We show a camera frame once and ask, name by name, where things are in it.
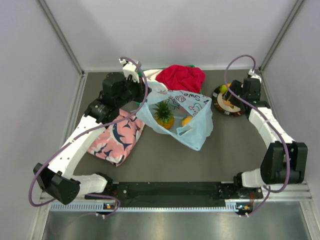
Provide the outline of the plastic pineapple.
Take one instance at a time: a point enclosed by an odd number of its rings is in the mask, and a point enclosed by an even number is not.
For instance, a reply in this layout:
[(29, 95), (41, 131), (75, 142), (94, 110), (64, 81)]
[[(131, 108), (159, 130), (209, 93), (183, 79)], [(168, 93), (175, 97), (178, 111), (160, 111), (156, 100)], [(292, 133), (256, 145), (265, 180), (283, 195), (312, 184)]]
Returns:
[(154, 117), (157, 124), (166, 130), (170, 130), (174, 125), (175, 118), (168, 101), (163, 100), (158, 102), (153, 110), (155, 111)]

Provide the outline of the yellow orange mango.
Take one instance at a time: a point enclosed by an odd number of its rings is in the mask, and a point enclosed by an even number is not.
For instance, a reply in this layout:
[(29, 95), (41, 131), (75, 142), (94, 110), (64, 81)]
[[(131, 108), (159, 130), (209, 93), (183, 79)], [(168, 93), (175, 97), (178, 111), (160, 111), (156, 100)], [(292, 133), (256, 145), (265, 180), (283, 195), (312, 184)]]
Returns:
[(182, 119), (181, 125), (184, 127), (186, 126), (191, 120), (193, 119), (193, 116), (186, 116)]

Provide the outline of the light blue cartoon plastic bag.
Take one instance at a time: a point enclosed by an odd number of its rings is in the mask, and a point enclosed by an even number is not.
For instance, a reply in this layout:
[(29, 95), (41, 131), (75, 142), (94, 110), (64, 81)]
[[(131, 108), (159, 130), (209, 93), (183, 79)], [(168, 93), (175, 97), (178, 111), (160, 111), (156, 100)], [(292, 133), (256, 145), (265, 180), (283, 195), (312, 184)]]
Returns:
[[(155, 132), (170, 135), (183, 145), (199, 151), (213, 131), (212, 99), (200, 93), (168, 90), (159, 83), (150, 82), (148, 87), (151, 88), (151, 93), (148, 94), (146, 102), (137, 112), (137, 118)], [(161, 101), (169, 103), (169, 108), (174, 115), (174, 124), (169, 130), (158, 125), (155, 120), (153, 108)], [(192, 120), (182, 126), (182, 119), (188, 116), (193, 116)]]

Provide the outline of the orange peach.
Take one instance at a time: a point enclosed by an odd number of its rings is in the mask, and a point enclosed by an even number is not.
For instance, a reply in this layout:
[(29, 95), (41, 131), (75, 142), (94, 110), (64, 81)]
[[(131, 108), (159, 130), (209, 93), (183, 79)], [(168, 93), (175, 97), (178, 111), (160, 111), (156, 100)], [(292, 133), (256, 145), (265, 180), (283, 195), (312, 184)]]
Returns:
[(223, 102), (224, 102), (225, 105), (228, 105), (228, 106), (232, 105), (232, 103), (229, 100), (223, 100)]

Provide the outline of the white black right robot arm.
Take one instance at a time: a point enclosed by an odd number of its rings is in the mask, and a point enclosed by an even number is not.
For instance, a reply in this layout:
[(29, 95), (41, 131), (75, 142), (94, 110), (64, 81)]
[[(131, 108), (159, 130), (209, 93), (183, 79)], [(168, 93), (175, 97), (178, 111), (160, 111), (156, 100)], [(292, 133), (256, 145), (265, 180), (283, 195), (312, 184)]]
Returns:
[(245, 198), (252, 188), (268, 185), (300, 184), (304, 180), (308, 147), (290, 137), (273, 115), (269, 103), (261, 100), (261, 80), (247, 77), (240, 82), (220, 86), (222, 104), (239, 108), (257, 129), (266, 145), (266, 153), (259, 168), (239, 173), (240, 180), (233, 185), (233, 192)]

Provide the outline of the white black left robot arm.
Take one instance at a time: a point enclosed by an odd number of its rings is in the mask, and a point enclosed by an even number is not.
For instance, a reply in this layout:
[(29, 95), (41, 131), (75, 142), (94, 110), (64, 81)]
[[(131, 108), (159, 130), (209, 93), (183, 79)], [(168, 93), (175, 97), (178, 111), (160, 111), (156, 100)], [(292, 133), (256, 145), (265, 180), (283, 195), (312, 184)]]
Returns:
[(118, 123), (120, 108), (131, 101), (143, 105), (150, 92), (143, 72), (107, 74), (98, 97), (88, 105), (69, 139), (47, 163), (34, 167), (33, 183), (64, 205), (85, 195), (109, 198), (114, 191), (111, 178), (100, 172), (75, 176), (75, 168), (95, 139)]

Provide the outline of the yellow green mango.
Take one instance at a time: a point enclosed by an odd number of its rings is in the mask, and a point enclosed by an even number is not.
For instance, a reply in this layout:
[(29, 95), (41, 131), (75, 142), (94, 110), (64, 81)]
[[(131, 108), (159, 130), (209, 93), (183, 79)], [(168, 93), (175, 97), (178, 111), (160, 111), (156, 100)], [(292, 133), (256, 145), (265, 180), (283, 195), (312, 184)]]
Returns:
[(226, 93), (226, 92), (228, 91), (228, 87), (230, 87), (230, 85), (231, 85), (230, 83), (221, 85), (221, 86), (219, 87), (219, 92), (220, 92), (221, 94)]

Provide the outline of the white cloth in tray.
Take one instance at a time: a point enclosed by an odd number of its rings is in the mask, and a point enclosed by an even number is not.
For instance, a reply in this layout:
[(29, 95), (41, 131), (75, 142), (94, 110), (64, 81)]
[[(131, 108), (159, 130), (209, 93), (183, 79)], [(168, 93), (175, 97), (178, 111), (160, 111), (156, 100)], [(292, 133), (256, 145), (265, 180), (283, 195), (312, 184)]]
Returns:
[(152, 83), (157, 83), (157, 84), (161, 84), (162, 86), (166, 87), (162, 82), (159, 82), (156, 80), (156, 77), (162, 72), (162, 69), (149, 69), (149, 70), (145, 70), (143, 73), (146, 77), (146, 80), (148, 82), (148, 84)]

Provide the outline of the black patterned plate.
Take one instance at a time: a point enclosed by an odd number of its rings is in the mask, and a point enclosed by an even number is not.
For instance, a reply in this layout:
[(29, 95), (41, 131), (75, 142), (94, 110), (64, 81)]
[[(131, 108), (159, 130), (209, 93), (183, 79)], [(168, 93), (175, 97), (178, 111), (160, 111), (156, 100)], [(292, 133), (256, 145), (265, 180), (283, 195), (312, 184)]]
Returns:
[(223, 102), (223, 94), (220, 93), (220, 86), (216, 87), (212, 93), (213, 107), (220, 113), (231, 117), (239, 117), (244, 115), (239, 107), (225, 105)]

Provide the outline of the red crumpled cloth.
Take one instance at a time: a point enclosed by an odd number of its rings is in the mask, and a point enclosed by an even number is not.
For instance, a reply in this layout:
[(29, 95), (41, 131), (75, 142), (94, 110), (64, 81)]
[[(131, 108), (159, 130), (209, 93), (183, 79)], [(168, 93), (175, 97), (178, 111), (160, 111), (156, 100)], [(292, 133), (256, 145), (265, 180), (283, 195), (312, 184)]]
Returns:
[(175, 64), (163, 69), (155, 80), (164, 84), (168, 90), (200, 93), (205, 78), (205, 73), (198, 67)]

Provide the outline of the pink patterned cloth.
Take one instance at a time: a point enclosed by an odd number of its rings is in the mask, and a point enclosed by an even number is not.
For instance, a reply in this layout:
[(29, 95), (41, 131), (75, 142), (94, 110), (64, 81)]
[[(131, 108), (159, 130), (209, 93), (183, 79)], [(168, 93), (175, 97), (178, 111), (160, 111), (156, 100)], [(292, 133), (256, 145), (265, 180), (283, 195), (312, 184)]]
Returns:
[(125, 119), (129, 114), (121, 109), (116, 118), (121, 122), (108, 126), (93, 141), (87, 153), (106, 160), (116, 167), (120, 166), (135, 147), (145, 127), (145, 123), (135, 115)]

